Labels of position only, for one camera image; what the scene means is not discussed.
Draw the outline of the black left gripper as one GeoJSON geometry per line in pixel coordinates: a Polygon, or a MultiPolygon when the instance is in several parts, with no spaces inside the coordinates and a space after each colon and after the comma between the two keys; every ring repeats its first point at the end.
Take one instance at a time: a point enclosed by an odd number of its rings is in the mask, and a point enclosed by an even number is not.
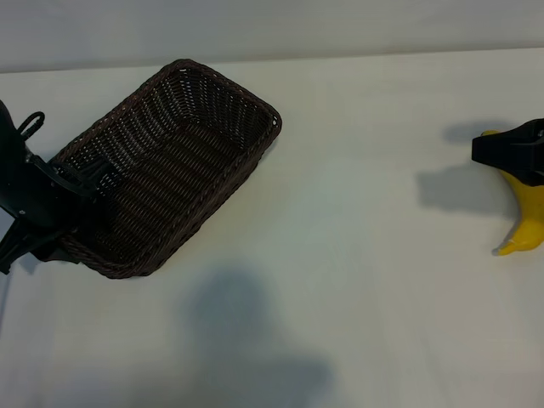
{"type": "Polygon", "coordinates": [[[29,152],[1,155],[1,208],[14,217],[13,232],[22,239],[49,239],[32,251],[41,262],[79,264],[61,238],[77,232],[88,197],[112,171],[109,162],[45,162],[29,152]]]}

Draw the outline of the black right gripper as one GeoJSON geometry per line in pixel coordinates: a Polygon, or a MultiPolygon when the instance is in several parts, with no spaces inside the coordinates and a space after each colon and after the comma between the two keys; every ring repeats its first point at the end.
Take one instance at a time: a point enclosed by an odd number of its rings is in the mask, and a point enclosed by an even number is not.
{"type": "Polygon", "coordinates": [[[480,136],[472,142],[472,160],[502,170],[523,184],[543,183],[543,119],[528,121],[509,132],[480,136]]]}

